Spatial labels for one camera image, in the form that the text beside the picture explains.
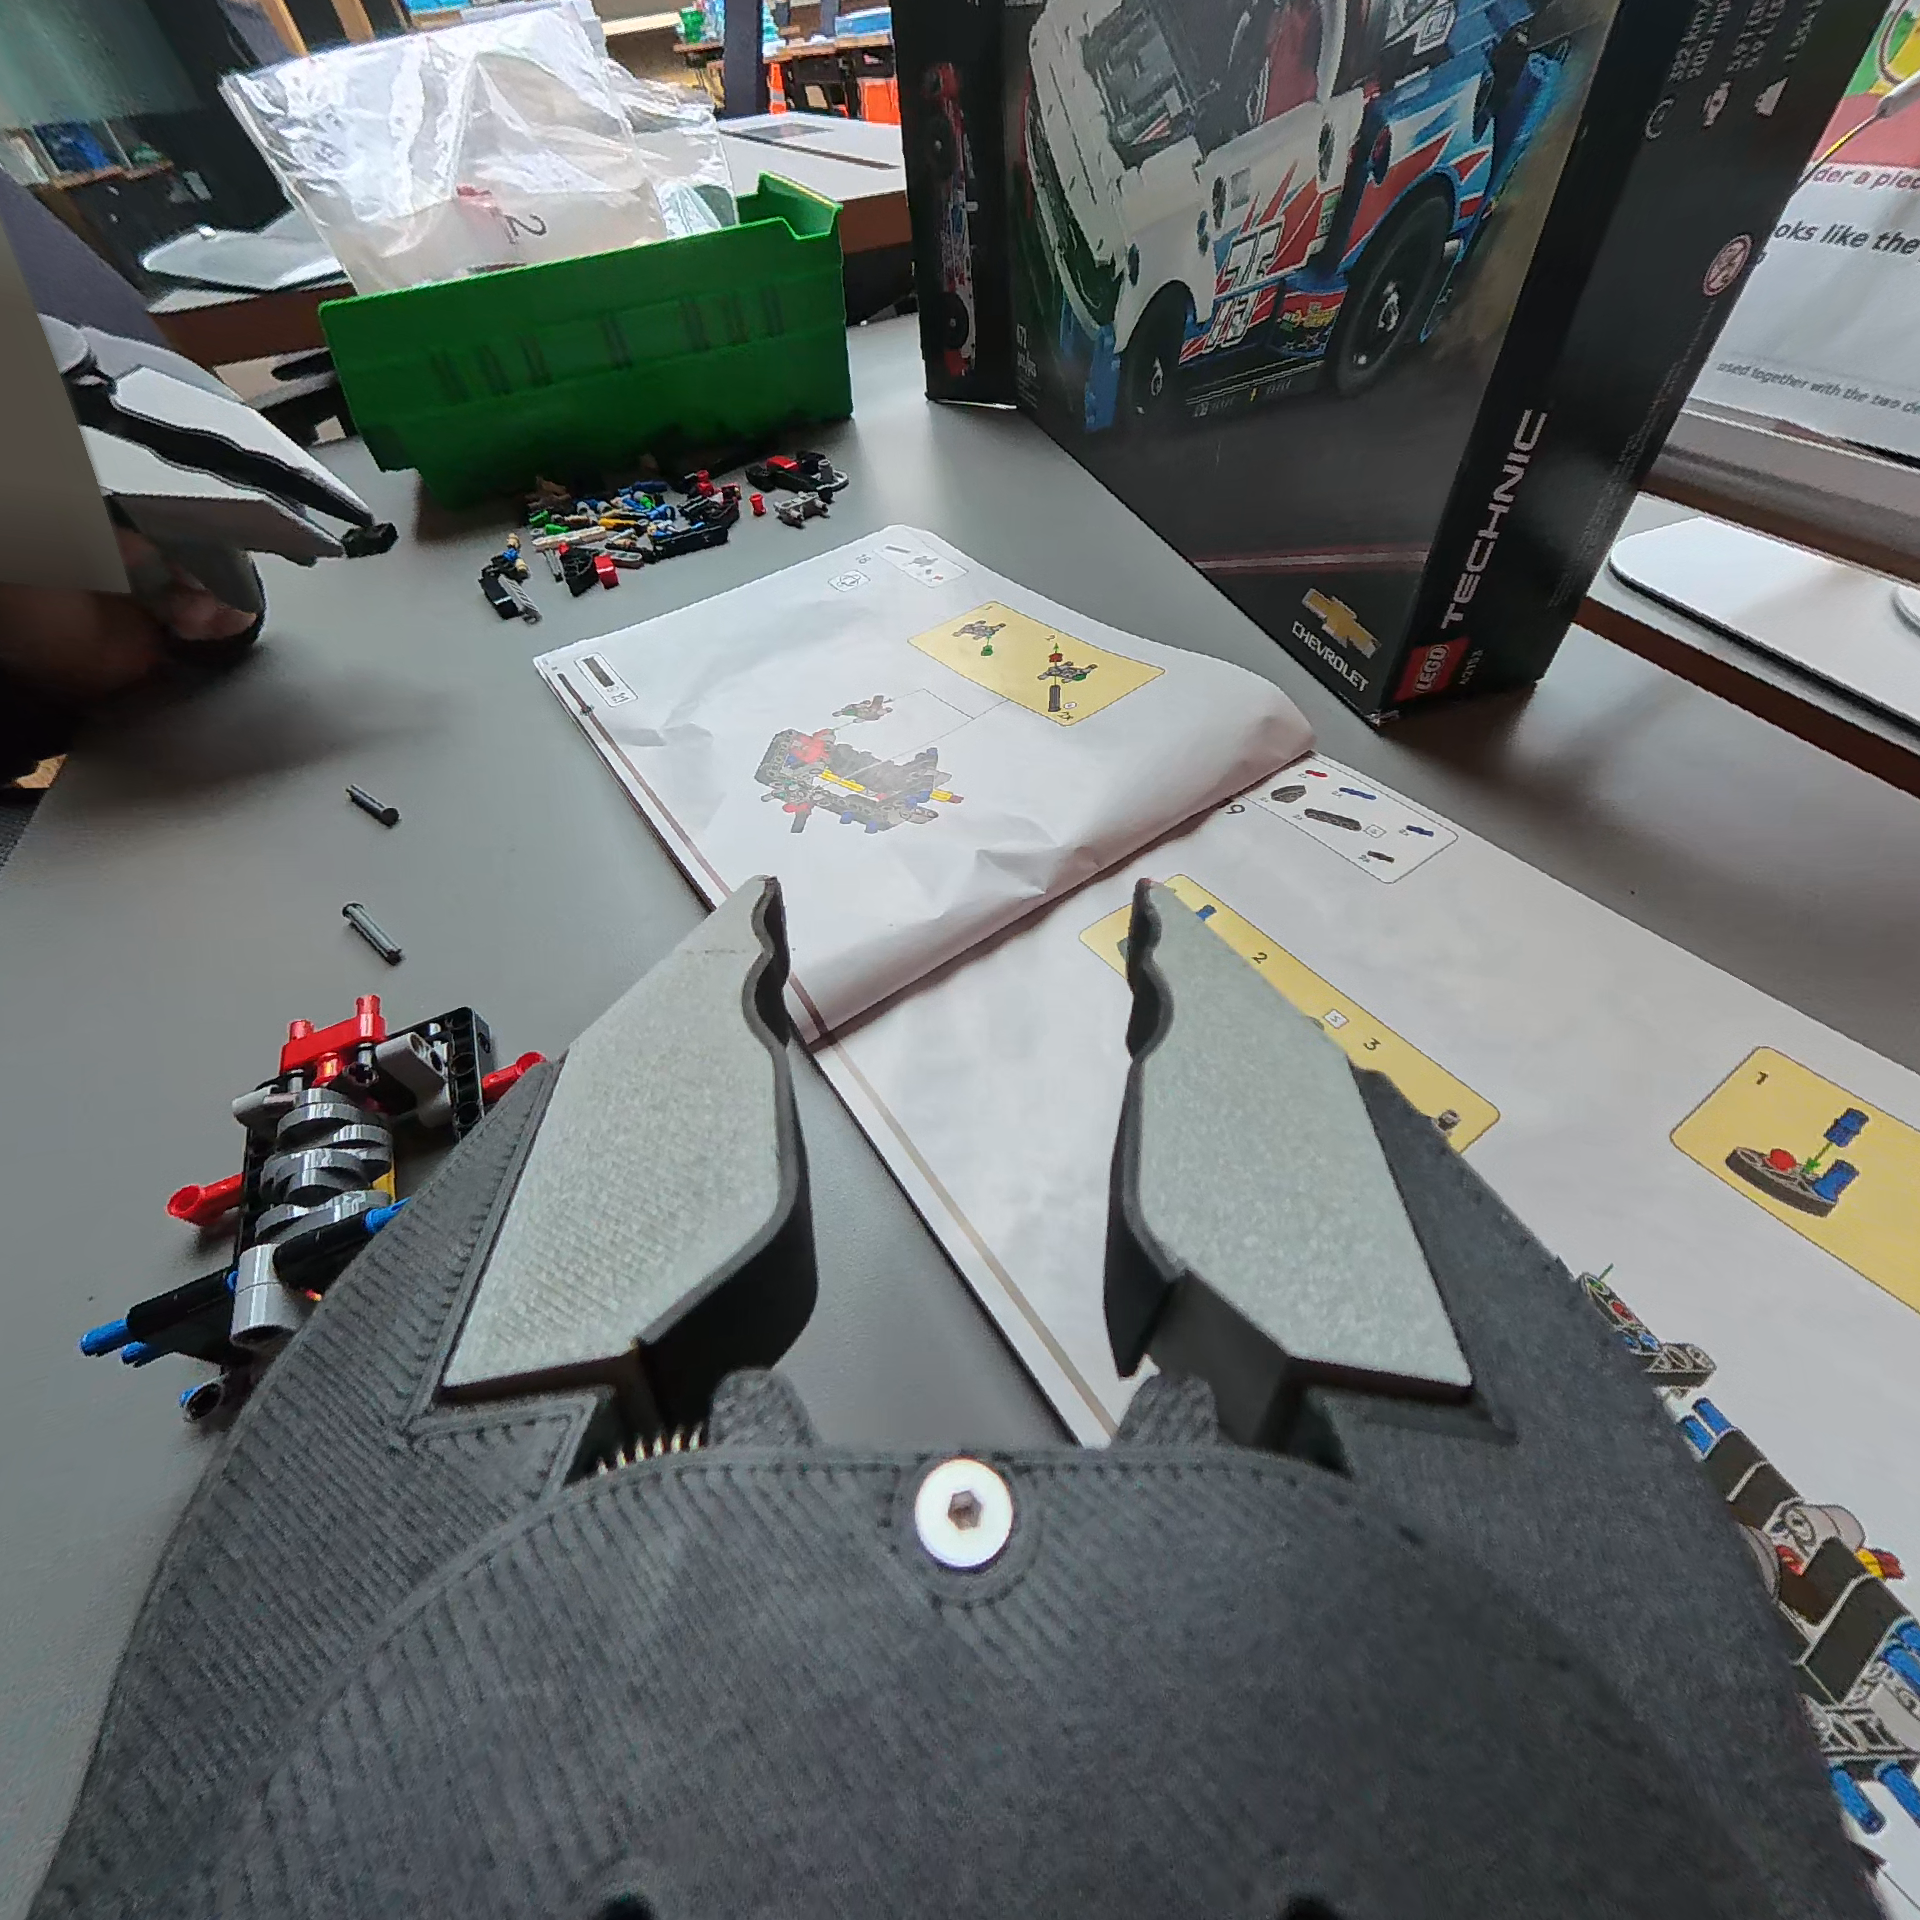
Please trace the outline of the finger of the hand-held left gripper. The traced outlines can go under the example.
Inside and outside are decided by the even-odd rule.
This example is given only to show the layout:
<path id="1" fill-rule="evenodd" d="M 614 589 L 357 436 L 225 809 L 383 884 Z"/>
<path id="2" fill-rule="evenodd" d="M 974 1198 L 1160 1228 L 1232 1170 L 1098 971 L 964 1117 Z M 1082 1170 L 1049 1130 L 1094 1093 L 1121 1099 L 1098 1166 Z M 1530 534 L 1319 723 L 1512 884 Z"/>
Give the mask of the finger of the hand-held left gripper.
<path id="1" fill-rule="evenodd" d="M 151 447 L 82 427 L 82 443 L 104 505 L 157 547 L 220 547 L 273 553 L 296 565 L 341 559 L 343 542 L 302 507 Z"/>
<path id="2" fill-rule="evenodd" d="M 326 466 L 177 354 L 55 318 L 42 333 L 80 435 L 89 426 L 168 463 L 270 491 L 311 521 L 377 521 Z"/>

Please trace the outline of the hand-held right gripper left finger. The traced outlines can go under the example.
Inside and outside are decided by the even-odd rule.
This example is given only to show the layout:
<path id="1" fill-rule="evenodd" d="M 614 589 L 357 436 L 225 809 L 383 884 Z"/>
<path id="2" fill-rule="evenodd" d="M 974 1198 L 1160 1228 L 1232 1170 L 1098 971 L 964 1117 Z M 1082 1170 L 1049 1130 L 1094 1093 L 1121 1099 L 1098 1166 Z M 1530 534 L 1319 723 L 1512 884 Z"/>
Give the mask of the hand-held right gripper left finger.
<path id="1" fill-rule="evenodd" d="M 567 1050 L 440 1393 L 709 1404 L 817 1298 L 776 878 L 752 878 Z"/>

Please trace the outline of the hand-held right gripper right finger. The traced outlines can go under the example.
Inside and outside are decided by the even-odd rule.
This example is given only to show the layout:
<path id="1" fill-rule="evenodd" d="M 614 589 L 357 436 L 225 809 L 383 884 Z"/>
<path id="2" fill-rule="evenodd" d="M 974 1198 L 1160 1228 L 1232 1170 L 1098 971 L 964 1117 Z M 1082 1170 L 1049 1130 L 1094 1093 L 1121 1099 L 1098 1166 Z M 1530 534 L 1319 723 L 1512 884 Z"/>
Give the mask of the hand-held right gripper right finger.
<path id="1" fill-rule="evenodd" d="M 1209 1385 L 1279 1449 L 1304 1393 L 1464 1407 L 1474 1378 L 1360 1076 L 1166 884 L 1140 881 L 1111 1157 L 1104 1318 L 1118 1377 Z"/>

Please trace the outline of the black lego frame assembly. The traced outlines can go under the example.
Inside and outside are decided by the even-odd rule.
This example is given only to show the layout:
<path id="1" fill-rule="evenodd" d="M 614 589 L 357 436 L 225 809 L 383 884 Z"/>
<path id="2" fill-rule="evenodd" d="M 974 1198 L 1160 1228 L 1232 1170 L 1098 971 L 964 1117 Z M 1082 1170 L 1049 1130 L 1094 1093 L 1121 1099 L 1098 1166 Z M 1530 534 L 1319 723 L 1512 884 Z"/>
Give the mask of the black lego frame assembly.
<path id="1" fill-rule="evenodd" d="M 420 1164 L 465 1140 L 540 1066 L 534 1050 L 501 1060 L 470 1006 L 390 1025 L 362 994 L 341 1022 L 290 1022 L 272 1074 L 231 1105 L 237 1170 L 167 1199 L 222 1259 L 89 1327 L 80 1353 L 127 1370 L 194 1361 L 210 1378 L 181 1394 L 184 1419 L 237 1407 L 393 1223 Z"/>

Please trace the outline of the pile of lego pieces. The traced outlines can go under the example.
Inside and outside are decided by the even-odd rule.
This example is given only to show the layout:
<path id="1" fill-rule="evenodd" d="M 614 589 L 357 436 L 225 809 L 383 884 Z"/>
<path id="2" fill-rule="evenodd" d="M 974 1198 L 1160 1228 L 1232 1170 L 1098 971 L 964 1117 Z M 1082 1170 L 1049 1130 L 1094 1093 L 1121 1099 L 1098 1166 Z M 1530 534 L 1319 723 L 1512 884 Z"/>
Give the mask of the pile of lego pieces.
<path id="1" fill-rule="evenodd" d="M 792 527 L 822 519 L 845 490 L 848 473 L 810 447 L 746 462 L 738 477 L 690 469 L 573 494 L 540 479 L 521 527 L 481 563 L 474 585 L 497 618 L 537 625 L 537 574 L 573 598 L 609 593 L 633 571 L 729 543 L 743 519 Z"/>

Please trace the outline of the lego instruction booklet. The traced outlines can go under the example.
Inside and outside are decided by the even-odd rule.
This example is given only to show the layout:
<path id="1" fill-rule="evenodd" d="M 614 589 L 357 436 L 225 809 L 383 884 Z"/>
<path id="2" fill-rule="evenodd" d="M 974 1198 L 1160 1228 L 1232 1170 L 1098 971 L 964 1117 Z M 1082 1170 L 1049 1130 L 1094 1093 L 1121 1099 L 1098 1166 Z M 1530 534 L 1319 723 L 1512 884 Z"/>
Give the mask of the lego instruction booklet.
<path id="1" fill-rule="evenodd" d="M 1569 891 L 1221 661 L 888 526 L 537 661 L 1072 1438 L 1138 878 L 1381 1071 L 1575 1273 L 1756 1555 L 1847 1833 L 1914 1915 L 1914 1071 Z"/>

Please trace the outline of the black lego box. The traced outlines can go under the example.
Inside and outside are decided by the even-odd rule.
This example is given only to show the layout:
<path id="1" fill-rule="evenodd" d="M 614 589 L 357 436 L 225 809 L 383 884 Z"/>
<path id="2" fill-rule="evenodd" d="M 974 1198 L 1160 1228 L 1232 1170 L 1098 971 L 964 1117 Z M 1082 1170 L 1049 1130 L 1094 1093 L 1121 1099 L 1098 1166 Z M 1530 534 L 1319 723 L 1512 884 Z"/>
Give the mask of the black lego box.
<path id="1" fill-rule="evenodd" d="M 1533 684 L 1887 5 L 890 5 L 927 395 L 1358 713 Z"/>

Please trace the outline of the person's left hand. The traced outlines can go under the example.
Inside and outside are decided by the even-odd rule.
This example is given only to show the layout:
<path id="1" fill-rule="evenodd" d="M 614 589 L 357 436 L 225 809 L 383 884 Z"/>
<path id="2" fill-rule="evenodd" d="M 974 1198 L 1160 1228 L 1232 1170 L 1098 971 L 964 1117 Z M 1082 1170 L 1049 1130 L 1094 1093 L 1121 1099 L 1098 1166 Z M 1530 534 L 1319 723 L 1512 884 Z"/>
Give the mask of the person's left hand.
<path id="1" fill-rule="evenodd" d="M 146 596 L 4 585 L 1 667 L 38 690 L 101 701 L 162 671 L 176 645 L 216 646 L 254 626 L 192 583 Z"/>

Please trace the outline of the clear plastic bag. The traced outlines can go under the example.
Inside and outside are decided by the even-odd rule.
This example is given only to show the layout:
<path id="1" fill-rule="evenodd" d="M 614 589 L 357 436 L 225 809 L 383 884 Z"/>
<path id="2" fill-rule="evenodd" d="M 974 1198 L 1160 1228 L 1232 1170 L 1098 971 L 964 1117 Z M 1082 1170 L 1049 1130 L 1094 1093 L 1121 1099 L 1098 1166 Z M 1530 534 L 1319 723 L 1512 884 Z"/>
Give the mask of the clear plastic bag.
<path id="1" fill-rule="evenodd" d="M 469 7 L 222 97 L 361 297 L 738 220 L 704 97 L 628 73 L 589 5 Z"/>

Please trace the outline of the green plastic bin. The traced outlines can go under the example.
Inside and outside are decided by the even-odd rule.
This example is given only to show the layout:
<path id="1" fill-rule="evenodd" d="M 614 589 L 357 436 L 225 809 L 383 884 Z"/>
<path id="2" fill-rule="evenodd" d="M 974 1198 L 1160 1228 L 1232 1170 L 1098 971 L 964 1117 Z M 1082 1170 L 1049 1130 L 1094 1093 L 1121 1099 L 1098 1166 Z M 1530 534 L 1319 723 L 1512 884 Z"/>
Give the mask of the green plastic bin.
<path id="1" fill-rule="evenodd" d="M 320 307 L 381 471 L 447 507 L 849 419 L 841 207 L 760 177 L 741 222 Z"/>

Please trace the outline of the printed instruction sheet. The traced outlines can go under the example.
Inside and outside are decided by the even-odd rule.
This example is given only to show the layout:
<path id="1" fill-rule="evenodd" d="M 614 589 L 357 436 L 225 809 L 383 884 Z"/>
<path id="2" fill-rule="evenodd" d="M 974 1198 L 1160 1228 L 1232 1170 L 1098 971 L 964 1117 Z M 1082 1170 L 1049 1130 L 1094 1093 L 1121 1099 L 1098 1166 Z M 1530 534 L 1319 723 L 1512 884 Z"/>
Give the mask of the printed instruction sheet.
<path id="1" fill-rule="evenodd" d="M 1887 5 L 1694 405 L 1917 460 L 1917 5 Z"/>

